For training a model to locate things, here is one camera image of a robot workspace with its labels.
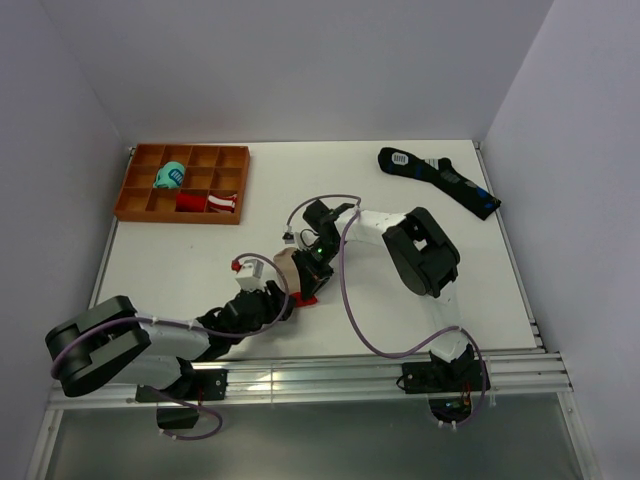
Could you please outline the beige sock with red toe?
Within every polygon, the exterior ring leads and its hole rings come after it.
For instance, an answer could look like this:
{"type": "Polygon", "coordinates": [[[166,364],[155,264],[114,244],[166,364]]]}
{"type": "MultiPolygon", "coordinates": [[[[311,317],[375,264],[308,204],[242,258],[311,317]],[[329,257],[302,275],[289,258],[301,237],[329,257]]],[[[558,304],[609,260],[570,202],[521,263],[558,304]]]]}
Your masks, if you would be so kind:
{"type": "Polygon", "coordinates": [[[307,300],[302,298],[301,280],[297,267],[293,260],[293,254],[297,251],[295,247],[284,248],[276,253],[273,262],[282,271],[287,281],[290,295],[295,299],[298,308],[315,305],[318,299],[315,296],[307,300]]]}

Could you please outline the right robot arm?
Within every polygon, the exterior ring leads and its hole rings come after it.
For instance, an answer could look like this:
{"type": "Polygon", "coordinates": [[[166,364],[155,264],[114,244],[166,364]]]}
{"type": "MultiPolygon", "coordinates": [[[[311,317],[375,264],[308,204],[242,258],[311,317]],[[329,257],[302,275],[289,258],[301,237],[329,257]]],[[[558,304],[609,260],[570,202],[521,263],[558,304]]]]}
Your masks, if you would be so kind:
{"type": "Polygon", "coordinates": [[[455,300],[460,254],[428,210],[416,207],[408,213],[391,214],[363,210],[358,203],[344,203],[330,208],[320,199],[308,202],[303,219],[316,234],[306,245],[300,233],[286,228],[283,239],[296,242],[291,255],[300,282],[300,296],[311,299],[334,274],[331,262],[338,260],[341,296],[345,312],[356,336],[374,354],[389,358],[406,358],[424,347],[429,349],[435,383],[452,390],[468,374],[467,366],[474,353],[456,322],[459,308],[455,300]],[[346,286],[346,252],[348,243],[362,243],[387,251],[405,287],[425,300],[433,312],[436,332],[418,345],[401,353],[377,349],[364,336],[349,304],[346,286]]]}

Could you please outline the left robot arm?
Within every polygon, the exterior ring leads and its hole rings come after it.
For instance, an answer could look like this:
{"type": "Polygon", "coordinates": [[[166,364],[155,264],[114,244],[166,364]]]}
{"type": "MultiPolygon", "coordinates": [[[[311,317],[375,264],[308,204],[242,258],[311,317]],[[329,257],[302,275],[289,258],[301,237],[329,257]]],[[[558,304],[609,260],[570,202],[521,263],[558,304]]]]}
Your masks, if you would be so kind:
{"type": "Polygon", "coordinates": [[[296,298],[273,280],[187,321],[144,317],[129,297],[118,295],[47,333],[51,376],[68,397],[127,383],[183,399],[194,389],[195,363],[226,355],[243,339],[288,320],[295,308],[296,298]]]}

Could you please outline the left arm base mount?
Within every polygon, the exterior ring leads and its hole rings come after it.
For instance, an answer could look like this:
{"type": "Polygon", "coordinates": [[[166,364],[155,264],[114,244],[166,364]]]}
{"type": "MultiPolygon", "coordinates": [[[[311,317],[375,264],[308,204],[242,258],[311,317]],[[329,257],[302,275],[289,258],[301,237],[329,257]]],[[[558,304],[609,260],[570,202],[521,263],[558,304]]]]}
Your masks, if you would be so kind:
{"type": "Polygon", "coordinates": [[[162,435],[176,441],[204,440],[222,429],[221,414],[205,403],[225,399],[227,374],[226,369],[195,370],[163,390],[138,386],[134,399],[156,404],[156,425],[162,435]]]}

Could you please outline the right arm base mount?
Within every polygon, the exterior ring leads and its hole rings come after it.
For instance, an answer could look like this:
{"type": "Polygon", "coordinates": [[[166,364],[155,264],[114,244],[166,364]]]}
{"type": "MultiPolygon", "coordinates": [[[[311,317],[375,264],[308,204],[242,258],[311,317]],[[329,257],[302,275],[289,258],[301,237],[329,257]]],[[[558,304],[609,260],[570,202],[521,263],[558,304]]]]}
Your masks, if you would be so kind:
{"type": "Polygon", "coordinates": [[[434,417],[445,423],[468,418],[473,412],[472,394],[490,388],[479,360],[472,360],[460,371],[446,362],[406,362],[396,385],[409,395],[448,394],[428,401],[434,417]]]}

